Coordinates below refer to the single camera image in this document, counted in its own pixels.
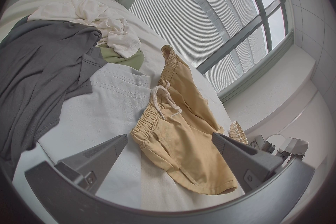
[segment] white bed sheet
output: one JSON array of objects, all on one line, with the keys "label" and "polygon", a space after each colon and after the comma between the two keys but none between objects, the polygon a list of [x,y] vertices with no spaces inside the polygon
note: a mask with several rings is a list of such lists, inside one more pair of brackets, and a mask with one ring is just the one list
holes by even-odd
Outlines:
[{"label": "white bed sheet", "polygon": [[[23,17],[33,13],[39,6],[50,2],[65,2],[69,0],[20,0],[10,6],[3,14],[0,20],[0,41],[9,33],[11,28]],[[164,67],[164,58],[161,47],[167,42],[153,31],[147,24],[128,11],[121,4],[114,0],[97,0],[125,17],[128,24],[133,27],[137,33],[141,50],[145,55],[145,60],[140,71],[150,76],[150,87],[157,85],[161,72]],[[225,129],[225,135],[231,124],[231,120],[220,102],[212,85],[185,59],[178,51],[175,52],[189,65],[195,85],[200,93],[209,102],[217,122]],[[142,154],[141,163],[141,192],[142,209],[152,211],[187,211],[200,209],[225,203],[233,200],[243,192],[238,188],[232,193],[209,196],[191,192],[179,184],[175,183],[168,174],[162,169],[152,164],[147,157]]]}]

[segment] wicker basket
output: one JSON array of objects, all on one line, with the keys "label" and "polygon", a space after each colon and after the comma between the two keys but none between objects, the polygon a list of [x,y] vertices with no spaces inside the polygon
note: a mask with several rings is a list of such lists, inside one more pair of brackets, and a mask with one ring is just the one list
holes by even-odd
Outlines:
[{"label": "wicker basket", "polygon": [[248,144],[246,135],[237,121],[231,123],[229,136],[239,142]]}]

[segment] white drawstring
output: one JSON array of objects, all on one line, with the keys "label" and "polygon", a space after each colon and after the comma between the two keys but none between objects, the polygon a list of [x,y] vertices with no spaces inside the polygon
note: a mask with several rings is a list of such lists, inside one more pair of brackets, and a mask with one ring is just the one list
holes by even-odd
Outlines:
[{"label": "white drawstring", "polygon": [[161,117],[162,117],[164,120],[165,120],[165,117],[164,117],[164,115],[162,114],[161,109],[159,108],[159,104],[158,104],[158,98],[157,98],[158,90],[162,90],[162,91],[163,91],[163,93],[161,93],[161,94],[159,94],[159,95],[162,95],[162,96],[166,97],[167,102],[170,104],[170,106],[171,106],[173,109],[177,110],[177,113],[171,115],[171,117],[173,117],[173,116],[175,116],[175,115],[177,115],[177,114],[179,114],[179,113],[182,113],[182,109],[181,109],[179,106],[177,106],[177,105],[175,104],[174,100],[171,98],[170,93],[169,93],[168,90],[167,90],[167,89],[169,88],[169,86],[170,86],[170,83],[169,83],[167,80],[165,80],[165,81],[166,81],[166,83],[167,83],[166,87],[163,87],[162,85],[160,85],[160,86],[156,86],[156,87],[154,87],[154,88],[152,89],[152,91],[151,91],[151,95],[153,96],[154,106],[155,106],[156,110],[159,112],[159,114],[161,115]]}]

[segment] gray shirt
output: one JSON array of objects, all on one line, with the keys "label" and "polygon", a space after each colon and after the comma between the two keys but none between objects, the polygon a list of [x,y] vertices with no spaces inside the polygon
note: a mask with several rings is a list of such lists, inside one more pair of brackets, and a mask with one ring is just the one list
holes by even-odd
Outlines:
[{"label": "gray shirt", "polygon": [[13,178],[23,151],[58,124],[63,101],[91,93],[107,62],[92,26],[20,20],[0,43],[0,156]]}]

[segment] window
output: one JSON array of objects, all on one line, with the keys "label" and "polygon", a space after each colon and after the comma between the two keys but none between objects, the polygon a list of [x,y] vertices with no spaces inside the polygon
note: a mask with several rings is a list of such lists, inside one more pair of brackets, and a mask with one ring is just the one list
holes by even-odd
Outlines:
[{"label": "window", "polygon": [[135,0],[130,11],[175,47],[217,93],[285,36],[285,0]]}]

